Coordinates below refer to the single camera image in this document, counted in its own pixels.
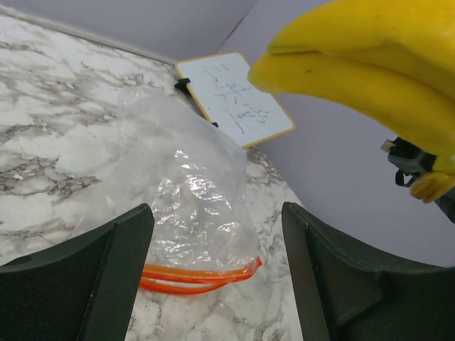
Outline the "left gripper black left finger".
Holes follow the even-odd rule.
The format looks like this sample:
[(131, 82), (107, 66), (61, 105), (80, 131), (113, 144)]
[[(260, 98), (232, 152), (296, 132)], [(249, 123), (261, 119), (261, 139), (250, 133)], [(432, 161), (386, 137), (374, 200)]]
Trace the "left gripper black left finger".
[(1, 339), (124, 340), (153, 230), (141, 204), (1, 266)]

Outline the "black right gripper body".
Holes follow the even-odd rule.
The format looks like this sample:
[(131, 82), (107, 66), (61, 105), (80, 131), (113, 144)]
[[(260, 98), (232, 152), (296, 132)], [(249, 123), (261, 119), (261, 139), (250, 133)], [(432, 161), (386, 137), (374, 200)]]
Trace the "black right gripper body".
[[(402, 188), (411, 189), (422, 175), (430, 173), (437, 158), (400, 137), (393, 141), (385, 140), (380, 148), (387, 153), (387, 160), (397, 168), (395, 184)], [(454, 186), (434, 202), (454, 223)]]

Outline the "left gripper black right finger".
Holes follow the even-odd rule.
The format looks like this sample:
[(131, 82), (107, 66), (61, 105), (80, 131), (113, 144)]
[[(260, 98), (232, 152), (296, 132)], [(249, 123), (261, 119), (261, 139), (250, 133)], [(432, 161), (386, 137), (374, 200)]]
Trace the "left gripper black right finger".
[(454, 339), (454, 270), (396, 256), (296, 203), (282, 229), (305, 340)]

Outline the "yellow fake banana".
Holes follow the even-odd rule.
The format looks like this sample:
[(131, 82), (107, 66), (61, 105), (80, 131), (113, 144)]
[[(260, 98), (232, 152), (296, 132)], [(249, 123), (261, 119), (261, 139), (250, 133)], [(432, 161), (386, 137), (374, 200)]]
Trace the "yellow fake banana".
[(329, 1), (283, 27), (248, 80), (350, 107), (429, 154), (418, 200), (454, 187), (453, 1)]

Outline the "clear zip bag orange seal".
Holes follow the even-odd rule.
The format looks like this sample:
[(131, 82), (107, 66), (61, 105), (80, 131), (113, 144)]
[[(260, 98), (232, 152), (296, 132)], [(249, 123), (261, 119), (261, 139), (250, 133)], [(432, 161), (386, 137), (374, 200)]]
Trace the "clear zip bag orange seal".
[(251, 278), (262, 262), (246, 208), (246, 151), (161, 90), (126, 90), (118, 102), (119, 158), (74, 235), (145, 203), (155, 223), (141, 288), (187, 296)]

